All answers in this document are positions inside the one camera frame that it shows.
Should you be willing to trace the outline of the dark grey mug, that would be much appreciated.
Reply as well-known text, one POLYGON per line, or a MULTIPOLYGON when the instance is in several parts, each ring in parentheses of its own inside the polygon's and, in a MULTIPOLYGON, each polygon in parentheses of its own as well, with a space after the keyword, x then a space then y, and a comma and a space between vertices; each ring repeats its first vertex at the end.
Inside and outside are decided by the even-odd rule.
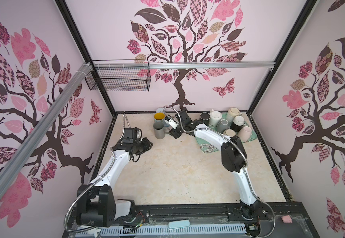
POLYGON ((154 122, 153 129, 156 139, 164 139, 169 132, 169 127, 166 127, 163 122, 154 122))

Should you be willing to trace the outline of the green floral tray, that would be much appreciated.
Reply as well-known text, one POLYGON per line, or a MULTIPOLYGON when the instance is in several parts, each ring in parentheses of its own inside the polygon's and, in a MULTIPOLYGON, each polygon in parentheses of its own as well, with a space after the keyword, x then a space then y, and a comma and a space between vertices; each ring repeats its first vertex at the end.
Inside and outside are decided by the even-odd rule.
MULTIPOLYGON (((226 114, 227 113, 222 113, 222 116, 223 116, 222 119, 226 119, 226 114)), ((244 127, 248 126, 252 128, 252 126, 247 123, 247 120, 245 117, 244 119, 245 119, 244 127)), ((216 127, 209 126, 209 128, 216 131, 216 127)), ((222 144, 227 143, 228 142, 227 139, 229 140, 231 139, 231 137, 223 135, 223 133, 219 133, 217 131, 213 132, 208 129, 196 131, 194 135, 195 135, 195 139, 197 140, 199 144, 200 149, 204 153, 212 153, 215 151, 219 151, 221 149, 222 144)), ((247 142, 251 142, 256 139, 257 139, 257 134, 252 128, 252 135, 247 142)))

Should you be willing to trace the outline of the peach orange mug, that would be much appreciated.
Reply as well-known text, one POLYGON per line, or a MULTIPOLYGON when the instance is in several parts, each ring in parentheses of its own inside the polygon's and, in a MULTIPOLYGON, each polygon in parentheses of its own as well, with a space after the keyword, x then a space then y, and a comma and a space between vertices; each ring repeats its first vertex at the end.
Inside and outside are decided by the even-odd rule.
POLYGON ((236 132, 231 130, 231 129, 226 129, 223 132, 223 135, 226 135, 226 136, 229 136, 229 137, 234 137, 234 136, 236 136, 236 132))

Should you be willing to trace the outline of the blue iridescent mug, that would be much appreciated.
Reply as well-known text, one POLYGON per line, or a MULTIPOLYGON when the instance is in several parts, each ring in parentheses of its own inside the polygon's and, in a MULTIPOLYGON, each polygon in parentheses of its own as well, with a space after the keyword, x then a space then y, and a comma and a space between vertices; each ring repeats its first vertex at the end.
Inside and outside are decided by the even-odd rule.
POLYGON ((154 114, 154 122, 166 123, 166 115, 163 112, 158 112, 154 114))

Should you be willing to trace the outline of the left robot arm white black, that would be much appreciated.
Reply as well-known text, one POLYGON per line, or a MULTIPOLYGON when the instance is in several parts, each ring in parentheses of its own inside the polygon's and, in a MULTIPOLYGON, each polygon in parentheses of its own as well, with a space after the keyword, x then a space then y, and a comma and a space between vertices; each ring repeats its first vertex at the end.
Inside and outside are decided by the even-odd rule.
POLYGON ((146 137, 134 143, 117 143, 107 165, 89 184, 77 191, 76 223, 88 227, 110 227, 131 213, 132 200, 115 199, 113 189, 125 166, 149 150, 153 144, 146 137))

